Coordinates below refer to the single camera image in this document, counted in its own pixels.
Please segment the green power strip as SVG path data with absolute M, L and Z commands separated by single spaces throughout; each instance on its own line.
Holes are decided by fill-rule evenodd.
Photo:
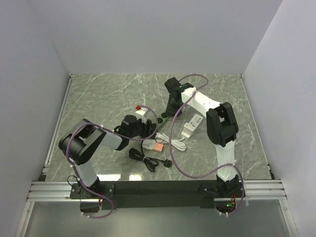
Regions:
M 165 125 L 165 123 L 167 121 L 169 121 L 170 119 L 172 119 L 174 117 L 175 114 L 173 113 L 169 113 L 169 112 L 163 112 L 162 114 L 160 114 L 158 116 L 158 121 L 156 123 L 157 125 L 157 132 L 159 132 L 162 127 Z

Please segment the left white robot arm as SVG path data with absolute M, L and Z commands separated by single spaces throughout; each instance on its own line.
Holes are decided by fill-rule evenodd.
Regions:
M 114 131 L 106 131 L 82 119 L 72 130 L 60 139 L 58 147 L 75 167 L 77 179 L 83 182 L 81 192 L 87 198 L 101 193 L 100 180 L 90 159 L 99 145 L 121 151 L 135 137 L 150 138 L 155 135 L 157 125 L 150 119 L 143 121 L 134 115 L 126 115 Z

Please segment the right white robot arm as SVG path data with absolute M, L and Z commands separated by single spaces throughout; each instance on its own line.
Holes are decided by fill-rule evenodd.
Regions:
M 206 119 L 206 132 L 210 141 L 215 145 L 218 167 L 201 176 L 186 174 L 176 164 L 170 148 L 173 164 L 180 173 L 194 179 L 203 178 L 217 172 L 216 193 L 221 197 L 230 196 L 237 188 L 239 178 L 241 178 L 235 166 L 235 140 L 238 133 L 238 124 L 232 105 L 228 102 L 214 101 L 199 92 L 199 89 L 206 86 L 206 84 L 195 88 L 188 82 L 181 84 L 179 80 L 173 77 L 168 79 L 164 85 L 169 93 L 166 112 L 173 116 L 169 137 L 172 137 L 177 117 L 182 109 L 189 105 Z

